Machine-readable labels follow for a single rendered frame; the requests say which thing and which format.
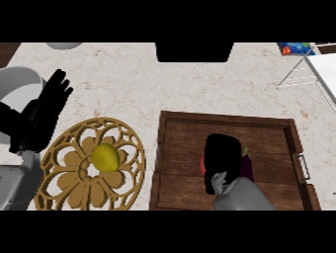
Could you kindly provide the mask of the golden carved round trivet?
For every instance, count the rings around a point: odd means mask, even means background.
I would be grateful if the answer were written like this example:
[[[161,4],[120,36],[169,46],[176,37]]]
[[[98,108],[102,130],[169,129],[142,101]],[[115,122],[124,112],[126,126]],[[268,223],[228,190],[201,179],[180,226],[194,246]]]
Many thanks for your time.
[[[101,172],[92,153],[107,144],[118,167]],[[138,198],[146,171],[145,149],[135,130],[120,120],[93,118],[53,141],[42,159],[43,181],[34,198],[40,211],[127,210]]]

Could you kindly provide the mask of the yellow lemon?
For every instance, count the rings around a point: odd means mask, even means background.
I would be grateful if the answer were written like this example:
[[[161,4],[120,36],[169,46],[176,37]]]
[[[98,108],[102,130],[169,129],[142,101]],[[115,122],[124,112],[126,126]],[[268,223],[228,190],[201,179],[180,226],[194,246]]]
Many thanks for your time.
[[[92,163],[101,172],[114,172],[120,166],[117,149],[108,143],[99,144],[92,151]]]

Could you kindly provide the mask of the grey round pot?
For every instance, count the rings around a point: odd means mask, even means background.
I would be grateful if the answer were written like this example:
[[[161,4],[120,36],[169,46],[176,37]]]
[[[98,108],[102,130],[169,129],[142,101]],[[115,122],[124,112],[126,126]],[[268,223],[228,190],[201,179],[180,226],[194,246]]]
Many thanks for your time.
[[[0,102],[22,112],[44,88],[46,80],[37,71],[24,66],[0,68]],[[0,143],[7,144],[10,137],[0,132]]]

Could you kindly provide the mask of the brown wooden tray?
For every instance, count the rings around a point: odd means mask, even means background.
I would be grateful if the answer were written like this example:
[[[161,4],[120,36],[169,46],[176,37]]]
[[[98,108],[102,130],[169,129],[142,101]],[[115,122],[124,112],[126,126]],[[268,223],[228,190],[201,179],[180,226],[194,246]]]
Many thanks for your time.
[[[282,211],[319,209],[291,119],[161,112],[149,208],[212,210],[203,170],[232,169]]]

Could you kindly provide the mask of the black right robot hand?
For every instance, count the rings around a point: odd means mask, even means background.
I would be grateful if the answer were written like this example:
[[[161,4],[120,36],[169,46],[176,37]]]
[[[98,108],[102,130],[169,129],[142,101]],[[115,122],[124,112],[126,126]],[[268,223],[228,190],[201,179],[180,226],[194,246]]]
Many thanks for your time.
[[[206,193],[214,194],[212,177],[226,173],[225,183],[229,184],[241,173],[241,142],[229,135],[212,133],[204,145],[204,185]]]

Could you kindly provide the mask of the black box appliance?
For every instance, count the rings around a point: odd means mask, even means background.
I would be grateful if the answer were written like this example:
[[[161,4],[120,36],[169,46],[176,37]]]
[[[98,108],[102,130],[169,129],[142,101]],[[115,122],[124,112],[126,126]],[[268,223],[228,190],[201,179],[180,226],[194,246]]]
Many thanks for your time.
[[[157,42],[158,62],[226,62],[231,42]]]

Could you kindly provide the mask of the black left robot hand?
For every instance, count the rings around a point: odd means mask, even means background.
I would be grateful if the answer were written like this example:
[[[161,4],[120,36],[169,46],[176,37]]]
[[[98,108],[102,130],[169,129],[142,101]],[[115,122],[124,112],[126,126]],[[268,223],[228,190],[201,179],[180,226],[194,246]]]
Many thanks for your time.
[[[42,94],[31,100],[22,112],[0,102],[0,131],[10,136],[12,153],[31,150],[40,153],[49,146],[58,116],[73,92],[65,72],[53,73]]]

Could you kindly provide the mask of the grey round bowl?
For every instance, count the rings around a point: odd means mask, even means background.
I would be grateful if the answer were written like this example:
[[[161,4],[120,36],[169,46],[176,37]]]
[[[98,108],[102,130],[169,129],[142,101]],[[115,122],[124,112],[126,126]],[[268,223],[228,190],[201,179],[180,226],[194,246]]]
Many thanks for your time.
[[[81,42],[47,42],[47,46],[56,50],[68,50],[81,45]]]

